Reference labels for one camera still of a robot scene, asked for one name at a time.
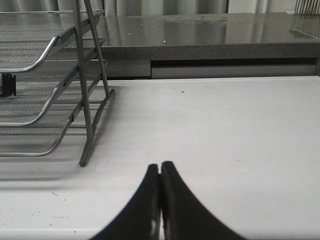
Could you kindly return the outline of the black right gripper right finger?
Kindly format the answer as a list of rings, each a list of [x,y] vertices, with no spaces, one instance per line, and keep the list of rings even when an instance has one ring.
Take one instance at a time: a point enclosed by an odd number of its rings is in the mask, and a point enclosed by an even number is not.
[[[211,214],[183,181],[175,165],[161,165],[161,208],[166,240],[243,240]]]

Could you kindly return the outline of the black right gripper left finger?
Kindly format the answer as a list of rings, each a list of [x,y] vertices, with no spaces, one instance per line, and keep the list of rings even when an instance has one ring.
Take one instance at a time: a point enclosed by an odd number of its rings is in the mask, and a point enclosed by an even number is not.
[[[158,240],[160,175],[150,164],[136,192],[121,212],[93,240]]]

